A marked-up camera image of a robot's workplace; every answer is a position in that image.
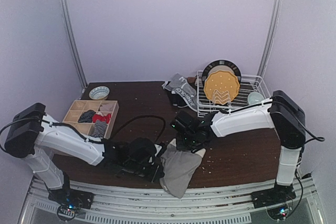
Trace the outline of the grey underwear white waistband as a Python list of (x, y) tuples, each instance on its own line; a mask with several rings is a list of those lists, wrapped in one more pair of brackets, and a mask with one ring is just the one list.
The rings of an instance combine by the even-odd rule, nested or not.
[(205, 153), (204, 148), (196, 153), (179, 151), (176, 139), (172, 139), (161, 156), (164, 176), (160, 178), (160, 185), (163, 190), (181, 199)]

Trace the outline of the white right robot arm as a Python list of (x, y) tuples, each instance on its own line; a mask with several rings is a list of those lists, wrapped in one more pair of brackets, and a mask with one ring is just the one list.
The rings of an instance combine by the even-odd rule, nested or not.
[(276, 185), (290, 186), (295, 177), (300, 152), (306, 141), (306, 115), (286, 93), (238, 109), (219, 109), (202, 118), (181, 111), (171, 122), (177, 131), (177, 147), (193, 153), (214, 137), (226, 137), (256, 129), (274, 129), (280, 140), (280, 158)]

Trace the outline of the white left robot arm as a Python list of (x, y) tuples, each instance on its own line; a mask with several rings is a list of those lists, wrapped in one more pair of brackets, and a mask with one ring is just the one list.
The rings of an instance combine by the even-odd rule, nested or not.
[(164, 152), (162, 145), (147, 138), (124, 143), (85, 135), (68, 123), (55, 121), (45, 108), (44, 104), (35, 103), (16, 114), (12, 122), (1, 129), (8, 132), (1, 149), (12, 157), (25, 160), (48, 189), (65, 188), (69, 178), (45, 153), (46, 147), (79, 158), (91, 166), (134, 174), (153, 183), (164, 177), (159, 160)]

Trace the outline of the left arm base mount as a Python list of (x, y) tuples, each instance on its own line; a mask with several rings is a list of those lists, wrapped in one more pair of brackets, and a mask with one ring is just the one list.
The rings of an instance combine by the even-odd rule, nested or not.
[(83, 209), (91, 209), (94, 194), (72, 189), (68, 179), (65, 179), (60, 189), (46, 188), (49, 193), (48, 199), (58, 204), (57, 217), (65, 223), (74, 220), (76, 215), (80, 214)]

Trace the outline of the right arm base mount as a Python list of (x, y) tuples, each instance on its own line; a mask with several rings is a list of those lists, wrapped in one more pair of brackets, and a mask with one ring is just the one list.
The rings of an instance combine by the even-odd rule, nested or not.
[(251, 193), (251, 199), (255, 209), (266, 208), (268, 216), (275, 221), (283, 221), (291, 211), (289, 203), (296, 198), (293, 185), (282, 186), (277, 183), (273, 188), (255, 191)]

